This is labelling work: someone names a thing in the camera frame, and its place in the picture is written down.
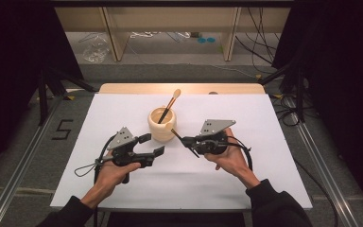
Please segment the black sleeve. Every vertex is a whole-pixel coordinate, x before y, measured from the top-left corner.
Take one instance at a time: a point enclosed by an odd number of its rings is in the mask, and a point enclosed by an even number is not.
[[[287,192],[277,193],[269,180],[246,193],[251,198],[252,225],[268,226],[312,226],[303,208]]]
[[[77,227],[84,226],[93,215],[94,210],[81,203],[77,197],[72,197],[59,212],[50,213],[38,227]]]

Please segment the person's right hand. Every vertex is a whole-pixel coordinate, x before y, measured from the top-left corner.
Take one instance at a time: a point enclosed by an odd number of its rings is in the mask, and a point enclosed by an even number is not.
[[[225,129],[225,132],[227,136],[234,137],[230,128]],[[238,144],[235,139],[230,137],[228,138],[228,142]],[[247,188],[252,188],[260,183],[249,169],[239,147],[228,146],[221,154],[206,153],[204,156],[208,161],[216,163],[216,170],[223,168],[228,173],[237,177]]]

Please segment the cream cup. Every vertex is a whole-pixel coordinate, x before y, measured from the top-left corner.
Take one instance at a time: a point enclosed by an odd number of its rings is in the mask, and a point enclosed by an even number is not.
[[[162,114],[164,113],[165,107],[157,108],[148,115],[148,125],[149,130],[151,132],[151,136],[153,139],[159,142],[167,142],[171,140],[175,134],[172,131],[167,130],[165,128],[166,124],[171,123],[173,125],[173,129],[176,129],[176,114],[172,109],[169,109],[164,120],[161,124],[158,124],[159,119],[161,118]]]

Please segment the cabinet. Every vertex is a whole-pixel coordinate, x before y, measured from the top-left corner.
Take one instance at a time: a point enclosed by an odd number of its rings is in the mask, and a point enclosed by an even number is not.
[[[144,31],[219,32],[223,58],[233,55],[237,32],[256,32],[260,9],[247,8],[56,8],[65,31],[105,31],[111,37],[112,57],[121,61],[130,33]],[[281,33],[289,9],[263,9],[266,33]]]

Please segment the white table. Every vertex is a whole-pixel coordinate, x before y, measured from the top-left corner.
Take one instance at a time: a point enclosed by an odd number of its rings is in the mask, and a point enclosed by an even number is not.
[[[91,164],[106,141],[122,127],[134,136],[149,132],[150,110],[166,105],[167,95],[96,94],[51,206],[63,207],[72,195],[81,198],[93,185],[94,172],[77,177],[74,170]],[[277,191],[287,191],[304,208],[312,208],[267,95],[186,95],[173,105],[177,132],[198,135],[205,119],[232,119],[234,135],[252,147],[254,173],[268,178]],[[152,152],[154,140],[136,145],[135,152]],[[251,208],[245,187],[203,156],[195,157],[174,138],[153,166],[130,174],[100,208],[117,211],[243,211]]]

